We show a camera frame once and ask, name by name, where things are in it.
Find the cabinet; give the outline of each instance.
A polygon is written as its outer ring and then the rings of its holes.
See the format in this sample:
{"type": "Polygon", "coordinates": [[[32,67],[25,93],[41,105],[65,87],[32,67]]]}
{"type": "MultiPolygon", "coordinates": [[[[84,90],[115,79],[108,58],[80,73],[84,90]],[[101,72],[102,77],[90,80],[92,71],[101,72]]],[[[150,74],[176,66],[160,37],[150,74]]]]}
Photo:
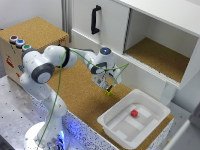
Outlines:
{"type": "Polygon", "coordinates": [[[112,8],[112,13],[98,12],[97,26],[101,31],[93,36],[90,28],[80,27],[77,21],[87,21],[85,24],[90,26],[91,13],[85,17],[76,14],[78,4],[86,1],[74,1],[73,46],[95,51],[102,46],[110,47],[118,65],[130,64],[122,75],[126,86],[160,99],[165,88],[183,88],[200,70],[200,6],[186,0],[95,1],[108,6],[108,10],[112,8]]]}

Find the white wall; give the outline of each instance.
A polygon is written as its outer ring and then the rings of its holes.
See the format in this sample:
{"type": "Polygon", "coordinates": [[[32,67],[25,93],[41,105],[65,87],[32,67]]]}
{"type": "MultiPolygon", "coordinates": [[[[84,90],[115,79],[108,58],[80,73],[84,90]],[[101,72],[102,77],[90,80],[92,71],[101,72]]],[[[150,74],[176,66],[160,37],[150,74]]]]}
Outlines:
{"type": "Polygon", "coordinates": [[[173,102],[189,112],[195,109],[200,102],[200,71],[183,89],[177,91],[173,102]]]}
{"type": "Polygon", "coordinates": [[[37,16],[62,29],[61,0],[0,0],[0,29],[37,16]]]}

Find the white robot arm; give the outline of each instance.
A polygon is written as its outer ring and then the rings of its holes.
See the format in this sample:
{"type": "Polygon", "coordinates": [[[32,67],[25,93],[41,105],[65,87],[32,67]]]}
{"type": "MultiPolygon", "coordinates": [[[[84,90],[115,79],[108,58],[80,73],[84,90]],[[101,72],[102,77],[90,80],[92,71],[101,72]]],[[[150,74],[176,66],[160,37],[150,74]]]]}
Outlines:
{"type": "MultiPolygon", "coordinates": [[[[92,50],[69,49],[68,47],[53,45],[48,46],[43,54],[40,54],[33,48],[24,51],[22,54],[22,62],[25,71],[20,77],[21,86],[35,99],[41,100],[49,112],[46,116],[45,124],[38,130],[38,133],[36,133],[33,139],[35,142],[33,147],[37,147],[43,137],[40,144],[41,150],[53,149],[51,145],[55,145],[56,139],[61,136],[61,132],[63,131],[62,116],[66,113],[67,106],[58,96],[51,117],[50,112],[56,99],[56,92],[46,82],[51,79],[54,66],[59,67],[61,65],[64,53],[63,68],[74,66],[77,58],[80,59],[89,71],[94,74],[92,80],[101,88],[106,89],[108,87],[107,77],[114,80],[115,83],[121,82],[121,76],[119,75],[120,69],[116,68],[113,53],[108,48],[102,48],[97,56],[92,50]]],[[[62,144],[58,144],[57,146],[59,146],[59,149],[66,149],[67,146],[65,145],[64,137],[60,140],[62,140],[62,144]]],[[[25,150],[28,147],[30,147],[30,143],[26,141],[25,150]]]]}

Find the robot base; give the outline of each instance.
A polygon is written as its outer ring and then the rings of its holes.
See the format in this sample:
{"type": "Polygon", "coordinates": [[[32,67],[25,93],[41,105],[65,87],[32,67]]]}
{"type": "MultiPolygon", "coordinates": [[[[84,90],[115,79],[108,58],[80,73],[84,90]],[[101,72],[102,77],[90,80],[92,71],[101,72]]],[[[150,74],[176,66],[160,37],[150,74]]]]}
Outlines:
{"type": "MultiPolygon", "coordinates": [[[[24,150],[57,150],[56,146],[52,146],[50,149],[48,146],[45,146],[44,148],[38,147],[38,144],[35,142],[34,138],[36,137],[37,133],[40,131],[43,125],[44,125],[44,122],[35,124],[26,132],[25,138],[24,138],[24,150]]],[[[64,139],[65,139],[64,149],[66,150],[69,146],[70,139],[69,137],[65,137],[64,139]]]]}

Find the cabinet door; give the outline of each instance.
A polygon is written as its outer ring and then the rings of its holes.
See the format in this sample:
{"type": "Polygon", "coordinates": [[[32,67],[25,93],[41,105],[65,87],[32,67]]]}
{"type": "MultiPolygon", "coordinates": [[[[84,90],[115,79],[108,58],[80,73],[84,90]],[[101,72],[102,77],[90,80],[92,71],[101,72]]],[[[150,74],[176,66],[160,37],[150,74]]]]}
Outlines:
{"type": "Polygon", "coordinates": [[[73,29],[102,46],[122,54],[126,36],[129,8],[112,0],[74,0],[73,29]],[[99,33],[91,34],[91,14],[96,5],[99,33]]]}

